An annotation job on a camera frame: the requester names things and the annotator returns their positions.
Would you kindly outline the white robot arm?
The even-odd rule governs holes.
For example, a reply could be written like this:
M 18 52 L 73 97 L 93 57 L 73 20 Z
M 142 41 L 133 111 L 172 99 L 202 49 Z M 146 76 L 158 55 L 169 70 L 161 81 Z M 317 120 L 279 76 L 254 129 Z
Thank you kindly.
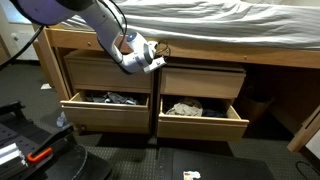
M 158 42 L 147 41 L 139 32 L 126 37 L 132 49 L 122 54 L 115 45 L 122 27 L 123 14 L 112 2 L 105 0 L 10 0 L 13 6 L 32 23 L 51 26 L 61 23 L 74 15 L 80 16 L 95 31 L 100 46 L 126 74 L 143 70 L 150 73 L 166 64 L 163 56 L 156 55 Z

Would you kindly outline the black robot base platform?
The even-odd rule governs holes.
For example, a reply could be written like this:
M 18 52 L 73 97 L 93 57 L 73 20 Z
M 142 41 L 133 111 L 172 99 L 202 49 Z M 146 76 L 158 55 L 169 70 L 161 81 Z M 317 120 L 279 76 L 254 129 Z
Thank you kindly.
M 19 102 L 0 107 L 0 180 L 107 180 L 111 166 L 73 140 L 67 124 L 48 133 L 27 120 Z

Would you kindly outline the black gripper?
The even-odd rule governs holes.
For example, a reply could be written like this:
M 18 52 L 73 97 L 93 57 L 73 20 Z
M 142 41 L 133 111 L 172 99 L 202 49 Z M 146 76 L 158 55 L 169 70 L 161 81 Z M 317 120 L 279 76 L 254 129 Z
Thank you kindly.
M 166 40 L 160 40 L 158 42 L 158 45 L 156 46 L 155 56 L 164 57 L 165 59 L 168 59 L 171 56 L 171 49 Z

